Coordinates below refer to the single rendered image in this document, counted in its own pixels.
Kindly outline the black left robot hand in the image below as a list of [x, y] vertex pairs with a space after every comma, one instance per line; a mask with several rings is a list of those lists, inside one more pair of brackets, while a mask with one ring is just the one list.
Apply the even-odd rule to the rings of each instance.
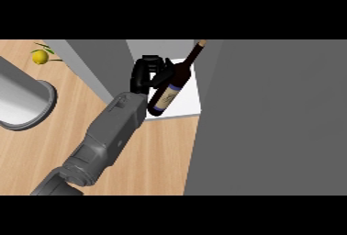
[[174, 76], [174, 64], [158, 55], [143, 55], [135, 63], [130, 92], [149, 94], [149, 88], [158, 89]]

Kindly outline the dark wine bottle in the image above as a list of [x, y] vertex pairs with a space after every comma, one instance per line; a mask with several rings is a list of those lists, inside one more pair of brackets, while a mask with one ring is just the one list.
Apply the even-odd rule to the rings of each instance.
[[202, 48], [205, 47], [205, 44], [207, 40], [201, 39], [194, 46], [186, 60], [183, 60], [173, 66], [173, 77], [158, 88], [152, 96], [152, 99], [148, 103], [148, 112], [155, 117], [163, 115], [176, 96], [182, 91], [182, 88], [191, 78], [191, 65], [202, 51]]

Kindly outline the grey cabinet body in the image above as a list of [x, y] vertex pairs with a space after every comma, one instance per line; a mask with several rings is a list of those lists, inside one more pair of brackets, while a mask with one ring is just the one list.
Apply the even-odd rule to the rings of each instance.
[[130, 90], [136, 59], [158, 55], [182, 62], [192, 49], [192, 39], [46, 39], [74, 74], [108, 104], [117, 94]]

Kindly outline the yellow lemon with leaves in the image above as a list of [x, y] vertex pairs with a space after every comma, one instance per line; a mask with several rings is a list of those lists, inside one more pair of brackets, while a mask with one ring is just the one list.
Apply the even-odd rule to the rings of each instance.
[[61, 59], [52, 58], [52, 56], [56, 54], [53, 49], [39, 42], [36, 42], [36, 45], [39, 45], [40, 48], [31, 51], [33, 62], [39, 65], [44, 65], [47, 62], [61, 62]]

